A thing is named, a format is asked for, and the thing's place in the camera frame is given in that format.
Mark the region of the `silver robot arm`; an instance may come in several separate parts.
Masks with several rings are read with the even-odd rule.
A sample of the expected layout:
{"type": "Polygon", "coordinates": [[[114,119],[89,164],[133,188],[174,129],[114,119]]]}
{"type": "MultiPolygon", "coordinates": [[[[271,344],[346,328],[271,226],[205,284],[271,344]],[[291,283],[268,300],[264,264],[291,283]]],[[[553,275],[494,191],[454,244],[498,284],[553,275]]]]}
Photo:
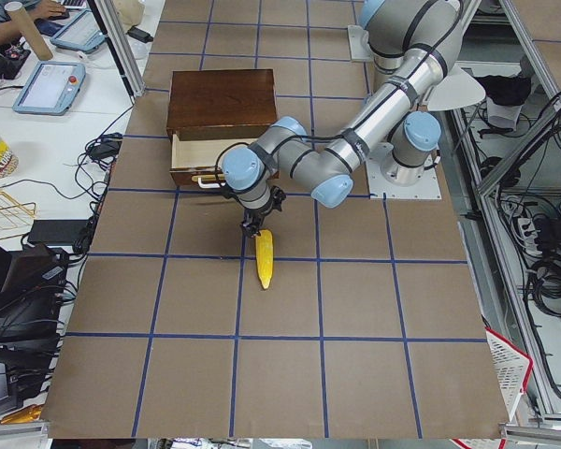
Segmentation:
{"type": "Polygon", "coordinates": [[[244,210],[243,234],[259,234],[264,220],[280,210],[285,193],[268,180],[280,171],[306,188],[325,207],[338,206],[352,190],[352,173],[362,165],[416,101],[439,85],[459,55],[463,7],[447,1],[366,1],[359,24],[378,69],[387,79],[361,111],[331,137],[307,135],[299,121],[283,117],[248,145],[223,157],[223,196],[244,210]],[[311,144],[324,148],[317,152],[311,144]]]}
{"type": "Polygon", "coordinates": [[[381,163],[386,180],[398,186],[412,186],[424,174],[429,154],[438,147],[441,128],[430,113],[413,111],[389,135],[392,150],[381,163]]]}

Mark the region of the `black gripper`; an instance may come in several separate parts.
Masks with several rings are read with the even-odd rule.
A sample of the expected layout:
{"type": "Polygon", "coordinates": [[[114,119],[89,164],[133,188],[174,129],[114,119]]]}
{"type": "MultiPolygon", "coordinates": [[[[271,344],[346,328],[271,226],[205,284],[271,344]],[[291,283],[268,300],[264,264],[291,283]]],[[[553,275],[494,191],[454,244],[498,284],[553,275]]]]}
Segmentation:
{"type": "Polygon", "coordinates": [[[255,210],[246,209],[246,218],[241,223],[241,230],[245,237],[261,237],[261,230],[264,226],[265,218],[273,210],[282,211],[282,202],[286,199],[286,194],[279,186],[273,186],[270,190],[270,198],[264,206],[255,210]]]}

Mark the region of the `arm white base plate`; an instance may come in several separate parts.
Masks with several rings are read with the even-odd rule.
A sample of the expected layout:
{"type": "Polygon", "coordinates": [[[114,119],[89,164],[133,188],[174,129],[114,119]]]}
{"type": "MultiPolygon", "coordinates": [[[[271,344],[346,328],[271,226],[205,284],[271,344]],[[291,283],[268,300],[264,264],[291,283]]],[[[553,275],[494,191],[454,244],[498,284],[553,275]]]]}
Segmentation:
{"type": "Polygon", "coordinates": [[[377,59],[377,56],[369,46],[369,33],[366,29],[359,25],[349,25],[347,27],[347,37],[352,62],[372,63],[377,59]]]}
{"type": "Polygon", "coordinates": [[[402,167],[393,158],[393,145],[384,142],[369,154],[366,171],[372,199],[441,200],[430,152],[420,167],[402,167]]]}

